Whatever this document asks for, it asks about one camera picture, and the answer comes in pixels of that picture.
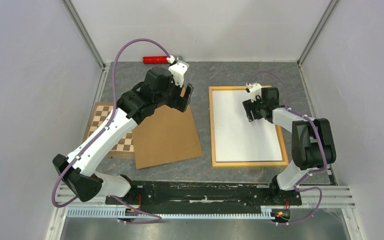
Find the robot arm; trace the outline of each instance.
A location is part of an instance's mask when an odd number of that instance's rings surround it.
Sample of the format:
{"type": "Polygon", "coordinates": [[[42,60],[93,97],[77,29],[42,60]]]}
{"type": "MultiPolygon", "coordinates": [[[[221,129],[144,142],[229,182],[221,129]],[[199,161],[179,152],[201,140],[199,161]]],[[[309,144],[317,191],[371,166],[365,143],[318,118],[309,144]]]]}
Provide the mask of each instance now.
{"type": "Polygon", "coordinates": [[[62,181],[82,202],[89,201],[97,194],[123,197],[129,191],[131,184],[125,177],[102,174],[95,169],[124,135],[146,117],[154,114],[158,107],[167,105],[181,112],[186,111],[194,89],[191,84],[188,84],[184,96],[181,96],[184,74],[188,67],[187,63],[179,60],[174,62],[168,70],[163,67],[150,69],[143,82],[139,82],[118,99],[117,108],[113,109],[115,115],[110,124],[108,121],[111,118],[108,116],[76,150],[67,156],[58,154],[53,159],[52,162],[58,174],[75,161],[62,181]]]}
{"type": "MultiPolygon", "coordinates": [[[[316,135],[307,120],[291,113],[284,105],[279,105],[279,90],[276,87],[262,87],[258,83],[247,84],[250,99],[242,103],[250,122],[266,119],[292,133],[292,162],[275,176],[270,184],[275,195],[293,193],[300,179],[311,170],[323,167],[323,160],[316,135]]],[[[331,126],[325,118],[309,118],[317,127],[327,164],[336,160],[335,144],[331,126]]]]}

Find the red cylinder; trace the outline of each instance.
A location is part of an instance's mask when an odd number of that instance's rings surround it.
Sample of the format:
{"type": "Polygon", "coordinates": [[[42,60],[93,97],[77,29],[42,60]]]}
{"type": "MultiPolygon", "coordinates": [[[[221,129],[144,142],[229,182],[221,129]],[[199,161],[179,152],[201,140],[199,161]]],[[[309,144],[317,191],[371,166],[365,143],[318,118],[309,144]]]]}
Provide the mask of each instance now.
{"type": "Polygon", "coordinates": [[[142,58],[144,64],[168,64],[167,56],[144,56],[142,58]]]}

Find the metal corner post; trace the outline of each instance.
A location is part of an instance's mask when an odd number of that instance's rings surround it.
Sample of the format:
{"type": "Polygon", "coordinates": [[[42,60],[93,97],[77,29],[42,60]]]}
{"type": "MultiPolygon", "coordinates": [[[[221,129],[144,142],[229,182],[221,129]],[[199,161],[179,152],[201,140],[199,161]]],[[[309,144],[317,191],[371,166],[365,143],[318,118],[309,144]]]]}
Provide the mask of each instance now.
{"type": "Polygon", "coordinates": [[[313,47],[314,43],[316,42],[317,38],[320,35],[320,32],[325,27],[326,22],[328,21],[329,17],[331,16],[332,12],[338,5],[338,2],[340,0],[330,0],[329,4],[327,5],[326,9],[324,10],[323,15],[321,16],[320,20],[317,23],[317,26],[315,27],[310,39],[307,42],[307,45],[305,45],[304,50],[301,53],[301,56],[299,57],[297,63],[300,67],[304,61],[306,60],[311,48],[313,47]]]}
{"type": "Polygon", "coordinates": [[[102,59],[101,55],[98,52],[97,47],[95,46],[94,42],[92,41],[91,36],[89,35],[88,31],[86,30],[85,25],[82,22],[82,19],[80,18],[79,14],[77,13],[76,8],[74,7],[71,0],[61,0],[61,2],[64,4],[65,8],[67,9],[68,14],[70,14],[71,19],[73,20],[75,26],[77,27],[81,37],[83,38],[84,42],[86,43],[87,47],[89,48],[90,52],[93,55],[93,58],[95,59],[96,63],[99,65],[99,67],[104,70],[105,68],[105,62],[102,59]]]}

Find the chessboard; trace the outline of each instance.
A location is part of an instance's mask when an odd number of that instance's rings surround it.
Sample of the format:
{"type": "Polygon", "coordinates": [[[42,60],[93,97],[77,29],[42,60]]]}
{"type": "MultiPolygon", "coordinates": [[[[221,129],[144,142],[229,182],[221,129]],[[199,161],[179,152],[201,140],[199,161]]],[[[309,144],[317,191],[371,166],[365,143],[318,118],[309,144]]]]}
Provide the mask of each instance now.
{"type": "MultiPolygon", "coordinates": [[[[97,102],[93,108],[92,116],[90,117],[89,124],[87,125],[86,133],[84,134],[85,141],[92,135],[96,129],[105,121],[113,110],[112,102],[97,102]]],[[[110,158],[131,157],[135,156],[135,149],[133,146],[133,134],[127,133],[106,155],[110,158]]]]}

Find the brown cardboard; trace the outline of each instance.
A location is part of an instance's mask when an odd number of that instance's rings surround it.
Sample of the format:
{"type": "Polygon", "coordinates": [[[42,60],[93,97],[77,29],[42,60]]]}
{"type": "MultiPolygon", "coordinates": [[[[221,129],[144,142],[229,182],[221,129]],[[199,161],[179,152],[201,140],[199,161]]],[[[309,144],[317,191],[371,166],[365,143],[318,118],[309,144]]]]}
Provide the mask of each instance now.
{"type": "Polygon", "coordinates": [[[185,112],[161,106],[132,132],[137,169],[203,155],[190,106],[185,112]]]}

